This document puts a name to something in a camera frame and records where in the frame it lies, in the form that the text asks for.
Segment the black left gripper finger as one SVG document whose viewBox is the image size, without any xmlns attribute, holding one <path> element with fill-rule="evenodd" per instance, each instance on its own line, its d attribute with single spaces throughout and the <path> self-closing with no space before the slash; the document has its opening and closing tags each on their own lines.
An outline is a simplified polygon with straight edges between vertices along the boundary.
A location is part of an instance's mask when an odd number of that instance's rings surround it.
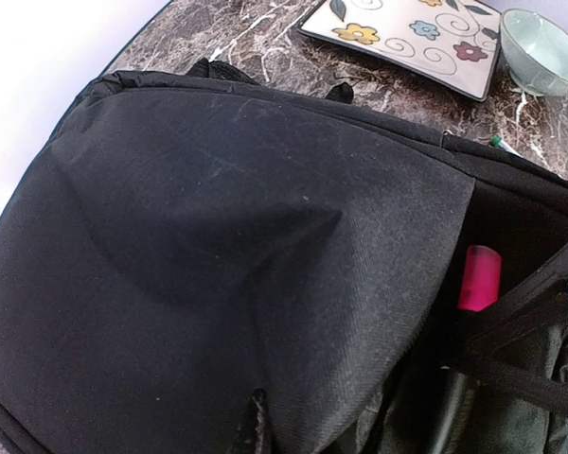
<svg viewBox="0 0 568 454">
<path fill-rule="evenodd" d="M 276 453 L 267 393 L 255 389 L 231 442 L 233 454 Z"/>
</svg>

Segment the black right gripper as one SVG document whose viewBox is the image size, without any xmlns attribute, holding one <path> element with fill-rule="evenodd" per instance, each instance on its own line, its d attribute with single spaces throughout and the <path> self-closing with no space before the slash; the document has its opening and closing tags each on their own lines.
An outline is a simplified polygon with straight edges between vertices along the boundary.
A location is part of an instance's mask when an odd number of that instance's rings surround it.
<svg viewBox="0 0 568 454">
<path fill-rule="evenodd" d="M 558 382 L 502 360 L 517 342 L 556 324 L 568 327 L 568 243 L 498 303 L 462 317 L 448 335 L 444 364 L 568 417 L 568 379 Z"/>
</svg>

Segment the pink and black highlighter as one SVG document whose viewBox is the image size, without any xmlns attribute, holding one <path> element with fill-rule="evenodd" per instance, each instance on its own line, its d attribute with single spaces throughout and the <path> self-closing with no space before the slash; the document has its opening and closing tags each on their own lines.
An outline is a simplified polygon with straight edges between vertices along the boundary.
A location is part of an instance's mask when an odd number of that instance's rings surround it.
<svg viewBox="0 0 568 454">
<path fill-rule="evenodd" d="M 498 301 L 502 262 L 502 257 L 489 247 L 468 247 L 457 304 L 460 310 L 481 312 Z"/>
</svg>

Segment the black student backpack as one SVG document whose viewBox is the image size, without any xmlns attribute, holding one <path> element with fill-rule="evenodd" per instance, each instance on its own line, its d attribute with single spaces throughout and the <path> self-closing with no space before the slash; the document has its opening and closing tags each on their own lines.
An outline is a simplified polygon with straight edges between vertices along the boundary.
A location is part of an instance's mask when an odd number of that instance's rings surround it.
<svg viewBox="0 0 568 454">
<path fill-rule="evenodd" d="M 207 61 L 85 87 L 0 217 L 8 452 L 232 453 L 255 389 L 276 453 L 568 450 L 444 364 L 468 247 L 498 303 L 568 243 L 568 182 L 349 99 Z M 502 360 L 564 382 L 568 327 Z"/>
</svg>

